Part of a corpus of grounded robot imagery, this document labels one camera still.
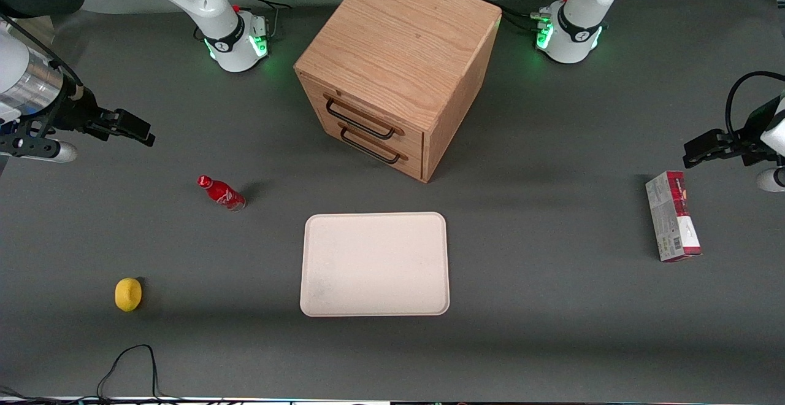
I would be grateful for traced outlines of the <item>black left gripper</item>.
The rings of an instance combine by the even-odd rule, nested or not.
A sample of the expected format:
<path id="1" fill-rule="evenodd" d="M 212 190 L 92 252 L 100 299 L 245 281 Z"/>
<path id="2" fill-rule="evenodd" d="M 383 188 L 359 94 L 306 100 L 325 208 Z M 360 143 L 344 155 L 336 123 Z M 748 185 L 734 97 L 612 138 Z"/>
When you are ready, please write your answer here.
<path id="1" fill-rule="evenodd" d="M 746 166 L 761 161 L 783 162 L 783 97 L 773 98 L 754 109 L 744 126 L 735 132 L 743 146 Z M 737 156 L 730 148 L 733 137 L 721 129 L 712 129 L 685 143 L 683 164 L 694 168 L 707 161 Z"/>

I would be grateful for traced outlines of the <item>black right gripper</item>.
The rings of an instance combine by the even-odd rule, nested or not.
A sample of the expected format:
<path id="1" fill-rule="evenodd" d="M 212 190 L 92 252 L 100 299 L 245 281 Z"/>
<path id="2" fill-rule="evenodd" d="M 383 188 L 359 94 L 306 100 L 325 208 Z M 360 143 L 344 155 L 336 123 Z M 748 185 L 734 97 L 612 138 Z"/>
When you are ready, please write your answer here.
<path id="1" fill-rule="evenodd" d="M 125 136 L 152 147 L 155 136 L 150 128 L 149 123 L 126 109 L 116 109 L 115 113 L 101 108 L 87 88 L 79 99 L 67 94 L 56 111 L 56 130 L 75 131 L 101 141 L 107 141 L 109 136 Z"/>

